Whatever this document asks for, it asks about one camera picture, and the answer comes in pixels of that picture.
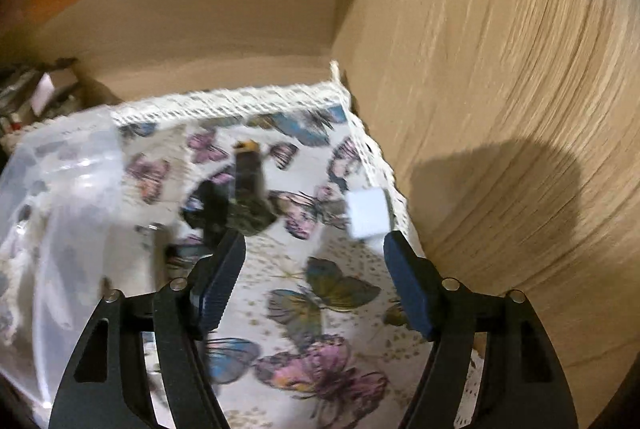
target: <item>clear plastic container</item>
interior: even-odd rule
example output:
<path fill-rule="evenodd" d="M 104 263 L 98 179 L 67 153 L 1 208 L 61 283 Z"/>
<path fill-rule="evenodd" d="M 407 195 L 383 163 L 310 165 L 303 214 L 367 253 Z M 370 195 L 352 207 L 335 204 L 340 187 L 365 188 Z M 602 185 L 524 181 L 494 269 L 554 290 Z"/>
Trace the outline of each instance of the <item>clear plastic container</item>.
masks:
<path fill-rule="evenodd" d="M 32 322 L 13 346 L 0 348 L 0 371 L 41 405 L 53 403 L 99 300 L 123 174 L 119 133 L 101 107 L 27 134 L 0 178 L 0 243 L 25 203 L 48 217 L 33 268 Z"/>

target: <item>cluttered items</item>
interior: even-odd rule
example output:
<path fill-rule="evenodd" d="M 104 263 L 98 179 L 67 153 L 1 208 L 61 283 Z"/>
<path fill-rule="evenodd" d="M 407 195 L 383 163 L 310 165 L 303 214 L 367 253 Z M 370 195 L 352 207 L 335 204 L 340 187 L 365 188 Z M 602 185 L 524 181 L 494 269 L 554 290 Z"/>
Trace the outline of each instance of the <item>cluttered items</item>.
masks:
<path fill-rule="evenodd" d="M 59 116 L 119 100 L 98 82 L 79 78 L 75 59 L 0 68 L 0 146 L 11 154 L 14 133 Z"/>

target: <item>butterfly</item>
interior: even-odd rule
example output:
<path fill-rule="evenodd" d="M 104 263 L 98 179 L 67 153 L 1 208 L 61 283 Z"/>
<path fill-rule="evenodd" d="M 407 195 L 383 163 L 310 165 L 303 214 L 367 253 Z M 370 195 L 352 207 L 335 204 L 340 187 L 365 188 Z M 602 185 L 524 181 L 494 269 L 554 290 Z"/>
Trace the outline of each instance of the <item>butterfly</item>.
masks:
<path fill-rule="evenodd" d="M 306 282 L 311 290 L 272 290 L 267 315 L 287 330 L 298 349 L 308 348 L 322 333 L 321 307 L 349 312 L 370 303 L 380 288 L 357 277 L 345 277 L 333 261 L 310 257 Z"/>
<path fill-rule="evenodd" d="M 231 194 L 231 185 L 235 180 L 234 165 L 226 165 L 201 181 L 180 208 L 182 219 L 192 229 L 204 229 L 204 201 L 207 197 L 220 202 L 227 202 Z"/>
<path fill-rule="evenodd" d="M 254 373 L 268 386 L 300 393 L 298 399 L 317 399 L 311 418 L 318 429 L 353 429 L 377 409 L 389 381 L 350 361 L 351 348 L 343 337 L 322 335 L 299 355 L 283 351 L 258 359 Z"/>
<path fill-rule="evenodd" d="M 345 123 L 347 117 L 342 106 L 335 105 L 322 110 L 297 110 L 258 115 L 247 121 L 249 127 L 276 129 L 296 138 L 302 145 L 319 147 L 329 145 L 327 129 L 334 124 Z"/>
<path fill-rule="evenodd" d="M 153 135 L 158 128 L 158 123 L 156 122 L 139 122 L 135 124 L 127 124 L 123 125 L 119 128 L 120 135 L 127 140 L 131 140 L 136 136 L 141 136 L 142 138 L 146 138 L 148 136 Z"/>
<path fill-rule="evenodd" d="M 299 149 L 292 143 L 278 142 L 269 148 L 269 156 L 275 160 L 278 169 L 286 171 L 298 151 Z"/>
<path fill-rule="evenodd" d="M 191 161 L 194 164 L 204 164 L 205 162 L 220 162 L 220 160 L 229 158 L 225 151 L 214 145 L 215 140 L 215 129 L 206 133 L 192 134 L 187 140 L 188 147 L 195 151 Z"/>
<path fill-rule="evenodd" d="M 409 323 L 409 317 L 399 300 L 392 301 L 391 306 L 386 309 L 385 314 L 382 316 L 382 322 L 389 326 L 404 326 L 408 330 L 413 330 Z"/>
<path fill-rule="evenodd" d="M 209 339 L 205 362 L 212 385 L 235 382 L 260 356 L 260 346 L 246 339 Z"/>
<path fill-rule="evenodd" d="M 334 149 L 334 155 L 326 168 L 329 181 L 335 183 L 341 192 L 349 190 L 347 177 L 358 171 L 362 165 L 353 139 L 348 136 Z"/>
<path fill-rule="evenodd" d="M 154 162 L 143 153 L 136 154 L 127 165 L 127 174 L 138 180 L 142 201 L 151 204 L 158 201 L 162 192 L 162 180 L 169 174 L 171 164 L 167 160 Z"/>
<path fill-rule="evenodd" d="M 298 239 L 309 239 L 318 226 L 333 225 L 344 229 L 347 221 L 346 204 L 336 184 L 327 183 L 316 188 L 315 196 L 303 192 L 271 190 L 269 200 L 280 215 L 285 216 L 285 229 Z"/>

